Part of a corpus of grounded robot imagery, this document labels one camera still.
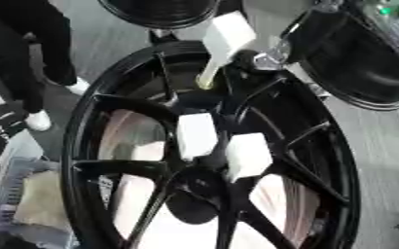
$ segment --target white foam block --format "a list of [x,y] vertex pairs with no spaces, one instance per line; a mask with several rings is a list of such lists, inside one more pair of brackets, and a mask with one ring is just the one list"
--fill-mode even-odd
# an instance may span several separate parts
[[211,58],[198,77],[199,86],[210,89],[219,68],[228,64],[238,51],[249,46],[256,38],[256,33],[240,12],[214,18],[202,39]]
[[180,116],[177,141],[183,160],[210,155],[218,143],[213,118],[208,113]]
[[235,135],[226,149],[229,164],[229,178],[260,175],[272,164],[268,142],[262,133]]

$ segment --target wheel spoke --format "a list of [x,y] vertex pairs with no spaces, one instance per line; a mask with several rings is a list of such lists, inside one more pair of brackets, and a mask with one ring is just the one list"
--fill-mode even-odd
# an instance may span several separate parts
[[98,94],[94,98],[97,102],[97,108],[101,111],[129,110],[156,120],[172,132],[177,126],[178,115],[161,104],[148,100],[106,94]]
[[157,185],[123,248],[136,248],[142,235],[148,229],[161,207],[171,197],[172,191],[169,191],[168,187],[165,183]]
[[166,163],[162,161],[79,160],[74,167],[87,179],[108,174],[127,174],[158,181],[167,175]]
[[263,93],[268,92],[271,88],[276,86],[277,84],[284,82],[284,78],[278,78],[272,82],[269,82],[267,84],[264,84],[256,89],[253,90],[252,93],[248,94],[245,99],[238,105],[237,110],[236,110],[236,121],[238,124],[241,123],[244,117],[244,113],[246,113],[246,110],[249,109],[249,102],[252,100],[256,99],[257,97],[261,96]]
[[285,176],[341,205],[347,206],[349,203],[349,200],[346,197],[337,193],[334,189],[325,184],[317,175],[309,171],[303,164],[296,160],[286,157],[274,159],[273,165],[265,171],[265,175],[267,174]]
[[164,91],[164,97],[165,100],[169,105],[172,105],[178,100],[178,96],[176,91],[171,85],[170,77],[169,77],[169,72],[167,71],[167,66],[166,63],[164,62],[163,54],[162,53],[156,53],[155,58],[159,62],[161,69],[162,69],[162,74],[163,74],[163,91]]
[[270,144],[270,149],[273,154],[278,156],[286,155],[290,150],[292,150],[295,146],[302,144],[309,140],[314,134],[320,131],[324,131],[329,128],[331,124],[326,121],[324,123],[318,124],[316,126],[310,127],[298,135],[289,138],[283,139],[281,141]]
[[311,138],[315,133],[319,131],[323,131],[327,128],[329,128],[331,124],[326,121],[322,124],[318,124],[316,126],[313,126],[302,133],[298,134],[295,138],[288,139],[285,141],[284,146],[286,151],[291,150],[294,146],[301,144],[302,142],[306,141],[307,139]]
[[216,249],[227,249],[232,244],[235,235],[238,214],[231,210],[221,212],[219,216],[218,238]]
[[296,249],[292,242],[257,209],[251,202],[241,213],[240,220],[258,231],[264,238],[269,240],[277,249]]

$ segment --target black alloy wheel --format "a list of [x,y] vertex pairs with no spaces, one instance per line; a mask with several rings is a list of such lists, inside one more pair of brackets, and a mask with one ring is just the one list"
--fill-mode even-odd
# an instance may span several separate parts
[[[236,65],[220,71],[214,89],[198,89],[195,78],[207,60],[199,42],[144,49],[109,68],[81,99],[64,139],[61,184],[65,208],[83,247],[135,248],[162,206],[182,194],[194,201],[191,210],[212,210],[218,221],[218,249],[230,248],[238,223],[277,249],[351,248],[360,217],[358,174],[345,137],[323,103],[287,71],[252,75]],[[120,109],[162,126],[162,160],[98,157],[104,129]],[[200,112],[213,115],[220,143],[211,156],[184,162],[174,133],[178,116]],[[273,164],[259,176],[230,183],[223,148],[231,135],[249,132],[265,134]],[[156,186],[127,238],[114,226],[99,184],[101,176],[117,179],[123,174],[149,179]],[[284,182],[289,200],[284,231],[249,198],[268,175]],[[306,230],[296,234],[301,227]]]

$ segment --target metal clamp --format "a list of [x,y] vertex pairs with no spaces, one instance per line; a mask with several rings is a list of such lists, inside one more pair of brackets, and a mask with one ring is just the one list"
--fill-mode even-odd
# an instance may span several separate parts
[[258,70],[281,70],[291,52],[289,42],[280,40],[278,44],[268,52],[259,53],[253,58],[253,64]]

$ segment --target white cloth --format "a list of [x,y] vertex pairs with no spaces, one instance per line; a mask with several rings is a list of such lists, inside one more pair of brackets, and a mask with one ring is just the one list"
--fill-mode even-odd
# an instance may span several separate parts
[[57,172],[46,171],[24,179],[23,195],[14,218],[18,223],[70,231]]

